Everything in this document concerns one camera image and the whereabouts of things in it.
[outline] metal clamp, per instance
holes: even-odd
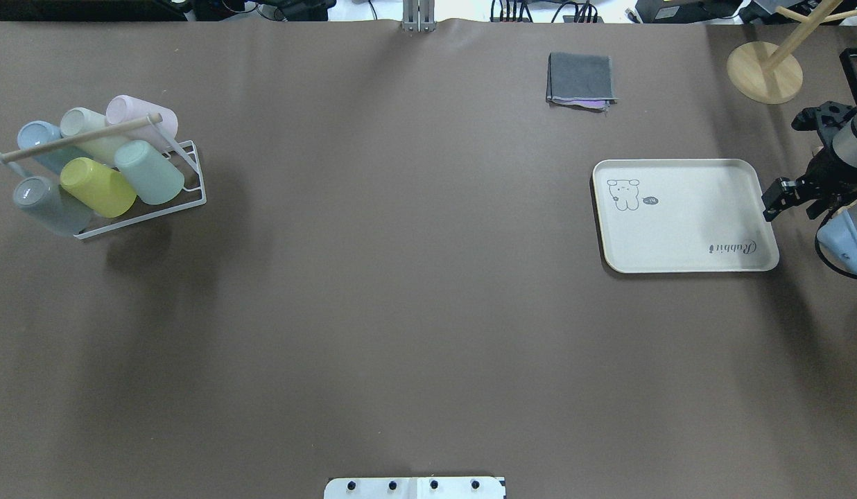
[[[435,0],[404,0],[401,28],[408,32],[435,31]]]

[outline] yellow cup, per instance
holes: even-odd
[[[120,171],[90,158],[68,161],[58,179],[72,196],[106,218],[120,217],[136,201],[136,191]]]

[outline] white bracket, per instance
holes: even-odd
[[[404,0],[401,26],[407,32],[435,31],[435,0]]]
[[[502,477],[333,479],[324,499],[505,499]]]

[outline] round wooden base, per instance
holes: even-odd
[[[765,73],[761,63],[777,50],[768,42],[749,42],[736,47],[727,58],[727,75],[739,91],[764,104],[783,104],[802,88],[802,66],[792,55]]]

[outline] folded cloth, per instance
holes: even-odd
[[[548,57],[546,100],[559,105],[578,105],[606,110],[613,95],[613,63],[610,57],[551,53]]]

